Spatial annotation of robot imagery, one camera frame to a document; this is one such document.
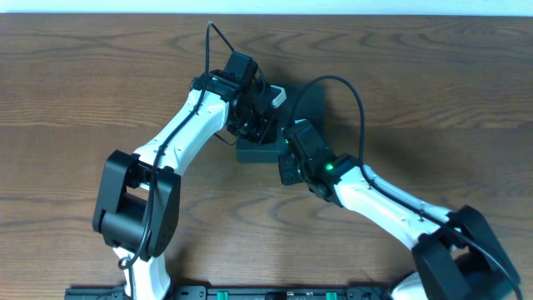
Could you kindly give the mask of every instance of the black bracket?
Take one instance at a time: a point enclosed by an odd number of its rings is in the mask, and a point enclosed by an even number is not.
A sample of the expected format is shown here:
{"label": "black bracket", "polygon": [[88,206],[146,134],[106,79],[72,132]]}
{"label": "black bracket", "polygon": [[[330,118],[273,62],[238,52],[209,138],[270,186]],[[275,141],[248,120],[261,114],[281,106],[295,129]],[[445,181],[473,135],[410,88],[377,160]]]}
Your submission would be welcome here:
{"label": "black bracket", "polygon": [[[516,283],[520,277],[485,218],[465,206],[448,215],[449,225],[486,249],[509,272]],[[416,268],[429,299],[503,299],[512,291],[504,273],[474,248],[455,261],[448,248],[464,248],[445,229],[424,235],[412,249]]]}
{"label": "black bracket", "polygon": [[[152,166],[137,155],[116,150],[106,160],[98,191],[92,228],[101,233],[106,245],[136,252],[146,224],[147,201],[127,192],[150,182]],[[167,248],[176,231],[182,178],[171,167],[157,169],[151,235],[140,259],[158,257]]]}
{"label": "black bracket", "polygon": [[[302,84],[288,84],[288,83],[275,83],[274,85],[284,88],[286,93],[285,102],[277,109],[272,110],[273,123],[271,129],[274,129],[275,134],[267,133],[266,139],[263,138],[261,143],[247,141],[243,138],[237,140],[236,153],[237,160],[241,163],[277,163],[278,157],[288,152],[288,144],[283,137],[283,131],[289,123],[289,117],[291,110],[294,107],[297,95],[304,88]],[[277,89],[268,88],[266,92],[256,93],[260,99],[260,103],[267,106],[271,106],[272,99],[277,94],[272,95]],[[315,126],[316,130],[324,136],[324,119],[325,119],[325,96],[324,87],[315,85],[311,87],[306,97],[302,99],[302,104],[296,107],[295,116],[297,118],[303,118],[311,120],[311,123]]]}
{"label": "black bracket", "polygon": [[335,185],[342,175],[359,165],[359,160],[349,154],[335,155],[307,119],[289,127],[283,136],[289,153],[278,158],[281,183],[285,186],[306,183],[317,197],[342,208]]}

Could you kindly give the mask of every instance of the cable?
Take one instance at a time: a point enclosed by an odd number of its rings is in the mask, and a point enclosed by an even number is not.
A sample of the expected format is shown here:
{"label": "cable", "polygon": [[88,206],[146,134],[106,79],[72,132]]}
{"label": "cable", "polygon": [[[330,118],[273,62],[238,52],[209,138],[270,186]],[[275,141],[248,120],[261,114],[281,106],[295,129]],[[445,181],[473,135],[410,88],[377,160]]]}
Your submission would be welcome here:
{"label": "cable", "polygon": [[[157,153],[156,153],[156,157],[152,165],[152,170],[151,170],[150,187],[148,189],[148,200],[147,200],[147,208],[146,208],[147,213],[144,216],[146,218],[146,223],[144,226],[144,230],[142,232],[141,243],[139,245],[138,250],[133,255],[133,257],[122,257],[118,261],[118,267],[121,270],[128,269],[130,273],[130,278],[132,278],[132,274],[133,274],[132,266],[135,263],[135,261],[138,260],[142,251],[147,247],[149,237],[151,235],[150,227],[152,225],[152,213],[153,213],[153,201],[154,201],[153,198],[154,198],[154,192],[155,192],[155,188],[157,184],[156,177],[157,177],[157,166],[159,166],[159,161],[161,160],[162,154],[164,153],[165,148],[168,146],[168,143],[174,138],[174,136],[176,136],[176,134],[183,128],[183,126],[185,126],[185,124],[187,124],[187,122],[189,122],[189,120],[195,114],[197,114],[198,109],[200,109],[200,106],[202,105],[203,97],[206,93],[207,81],[209,80],[209,29],[210,28],[215,29],[215,31],[222,38],[222,40],[224,40],[224,42],[232,50],[232,52],[235,51],[233,46],[227,41],[226,37],[224,37],[224,35],[220,32],[220,30],[218,30],[217,26],[215,26],[215,24],[213,24],[211,21],[208,22],[207,30],[206,30],[206,64],[205,64],[205,72],[204,72],[204,81],[202,84],[202,91],[200,92],[200,97],[198,98],[198,102],[194,106],[194,108],[191,110],[191,112],[183,119],[183,121],[179,125],[177,125],[176,128],[174,128],[174,130],[172,130],[172,132],[163,141],[161,146],[159,146]],[[132,300],[134,300],[135,299],[134,287],[133,287],[131,280],[130,280],[130,287],[131,287],[130,297]]]}
{"label": "cable", "polygon": [[361,119],[360,136],[359,136],[359,163],[360,163],[359,167],[361,169],[361,173],[362,173],[363,177],[371,185],[371,187],[375,188],[375,190],[377,190],[379,193],[383,194],[385,197],[390,198],[390,200],[394,201],[395,203],[400,204],[404,208],[407,208],[407,209],[411,210],[412,212],[420,215],[421,218],[425,218],[425,219],[429,220],[430,222],[433,222],[434,224],[439,225],[441,228],[444,228],[450,234],[456,236],[461,241],[463,241],[464,243],[468,244],[470,247],[472,247],[472,248],[476,249],[477,251],[479,251],[480,253],[482,253],[486,258],[490,259],[504,273],[504,275],[507,278],[507,281],[509,282],[509,284],[512,286],[513,290],[515,291],[516,298],[518,300],[522,300],[523,299],[522,291],[520,290],[520,287],[518,286],[518,284],[513,280],[513,278],[511,277],[509,272],[506,270],[506,268],[504,266],[502,266],[501,263],[493,255],[491,255],[488,251],[486,251],[483,247],[481,247],[479,244],[477,244],[473,240],[469,239],[463,233],[456,231],[453,227],[451,227],[448,224],[442,222],[441,220],[437,219],[436,217],[433,217],[432,215],[428,214],[424,210],[418,209],[416,207],[412,207],[411,205],[407,204],[406,202],[402,202],[402,200],[394,197],[393,195],[390,195],[390,193],[388,193],[387,191],[381,189],[377,185],[376,181],[374,181],[374,180],[372,180],[372,179],[370,179],[368,177],[368,175],[366,174],[365,168],[364,168],[364,163],[363,163],[363,149],[364,149],[364,145],[365,145],[365,108],[363,107],[363,103],[362,103],[361,97],[359,97],[359,93],[357,92],[357,90],[346,79],[344,79],[342,77],[338,77],[338,76],[326,75],[326,76],[320,76],[320,77],[316,78],[315,80],[309,82],[301,90],[301,92],[298,94],[298,97],[296,97],[294,105],[292,106],[291,114],[289,115],[289,123],[294,123],[295,122],[294,113],[296,111],[296,107],[298,106],[298,103],[300,102],[301,97],[303,96],[303,94],[312,85],[314,85],[315,83],[317,83],[317,82],[319,82],[321,80],[324,80],[324,79],[333,79],[333,80],[337,80],[337,81],[339,81],[341,83],[344,83],[347,87],[350,88],[350,90],[353,92],[353,95],[355,96],[355,98],[357,100],[357,105],[359,107],[359,115],[360,115],[360,119]]}
{"label": "cable", "polygon": [[213,134],[215,137],[217,137],[219,140],[223,141],[225,144],[227,145],[230,145],[230,146],[233,146],[237,143],[237,140],[239,139],[239,137],[235,140],[235,142],[232,142],[232,143],[229,143],[227,140],[224,139],[224,137],[221,137],[220,135],[218,135],[218,133],[215,133]]}
{"label": "cable", "polygon": [[296,108],[298,107],[298,104],[301,101],[301,97],[307,92],[309,88],[311,88],[315,83],[318,83],[321,80],[325,79],[332,79],[337,80],[338,82],[344,83],[347,87],[350,88],[351,92],[354,94],[357,100],[357,105],[359,106],[359,116],[361,119],[361,134],[359,135],[359,161],[363,162],[363,149],[365,147],[365,108],[363,107],[363,101],[361,100],[361,97],[359,97],[359,93],[357,92],[356,88],[351,85],[346,79],[342,77],[338,77],[335,75],[325,75],[320,76],[313,81],[309,82],[298,94],[296,97],[296,100],[294,101],[294,104],[292,105],[291,114],[289,115],[289,124],[287,124],[287,128],[290,127],[296,120],[294,119],[294,113],[296,112]]}

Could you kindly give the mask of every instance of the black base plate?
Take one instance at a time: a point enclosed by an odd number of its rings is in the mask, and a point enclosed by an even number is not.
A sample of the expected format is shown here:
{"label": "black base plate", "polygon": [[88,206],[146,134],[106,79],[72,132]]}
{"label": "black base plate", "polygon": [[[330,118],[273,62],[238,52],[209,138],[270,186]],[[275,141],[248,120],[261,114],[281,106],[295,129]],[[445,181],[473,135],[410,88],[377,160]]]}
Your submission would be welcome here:
{"label": "black base plate", "polygon": [[[123,287],[68,288],[65,300],[129,299]],[[353,286],[348,288],[292,287],[215,287],[176,286],[167,300],[388,300],[385,288]]]}
{"label": "black base plate", "polygon": [[[304,87],[301,84],[274,84],[285,88],[286,100],[278,108],[279,114],[277,124],[277,140],[267,145],[256,145],[245,140],[237,140],[237,160],[241,163],[277,163],[280,154],[288,151],[285,139],[282,136],[281,128],[287,124],[287,119],[291,113],[296,96]],[[324,136],[325,117],[325,95],[324,87],[315,85],[309,88],[306,95],[301,99],[295,111],[295,118],[306,118],[311,121],[316,130]]]}

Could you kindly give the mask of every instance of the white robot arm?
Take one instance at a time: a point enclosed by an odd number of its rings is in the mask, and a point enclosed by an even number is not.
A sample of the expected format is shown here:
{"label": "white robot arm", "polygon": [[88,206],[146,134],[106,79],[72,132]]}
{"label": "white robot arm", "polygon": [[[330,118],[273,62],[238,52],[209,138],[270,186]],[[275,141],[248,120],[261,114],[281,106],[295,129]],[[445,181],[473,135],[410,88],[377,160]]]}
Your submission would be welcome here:
{"label": "white robot arm", "polygon": [[[412,251],[418,273],[391,290],[392,299],[502,299],[514,288],[508,278],[520,281],[474,208],[452,212],[413,197],[357,158],[335,155],[307,120],[297,121],[284,136],[290,148],[279,158],[284,185],[306,183],[319,198],[371,219]],[[473,248],[478,244],[492,255]],[[454,260],[450,252],[465,246],[470,252]]]}
{"label": "white robot arm", "polygon": [[[163,252],[177,225],[181,176],[207,139],[226,127],[252,143],[276,140],[276,110],[286,94],[281,87],[256,82],[257,69],[251,57],[233,52],[224,70],[193,80],[183,108],[158,135],[133,154],[115,151],[107,160],[92,225],[121,260],[133,260],[124,270],[128,296],[161,300],[167,295],[171,283]],[[152,203],[127,192],[150,190],[154,171]],[[143,246],[145,231],[149,238]]]}

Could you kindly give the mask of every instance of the wood grain surface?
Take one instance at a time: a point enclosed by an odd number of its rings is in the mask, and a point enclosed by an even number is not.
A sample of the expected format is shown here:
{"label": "wood grain surface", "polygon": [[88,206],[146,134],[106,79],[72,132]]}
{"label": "wood grain surface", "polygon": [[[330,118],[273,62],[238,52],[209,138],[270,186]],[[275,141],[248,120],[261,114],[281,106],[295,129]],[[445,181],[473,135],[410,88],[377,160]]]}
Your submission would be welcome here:
{"label": "wood grain surface", "polygon": [[[180,109],[204,68],[208,20],[270,82],[354,83],[366,162],[419,198],[482,211],[533,297],[533,19],[3,14],[0,299],[123,281],[91,226],[102,167]],[[213,35],[212,68],[228,54]],[[356,153],[355,101],[325,86],[328,139]],[[343,286],[413,270],[410,252],[378,226],[278,176],[209,140],[182,180],[172,277]]]}

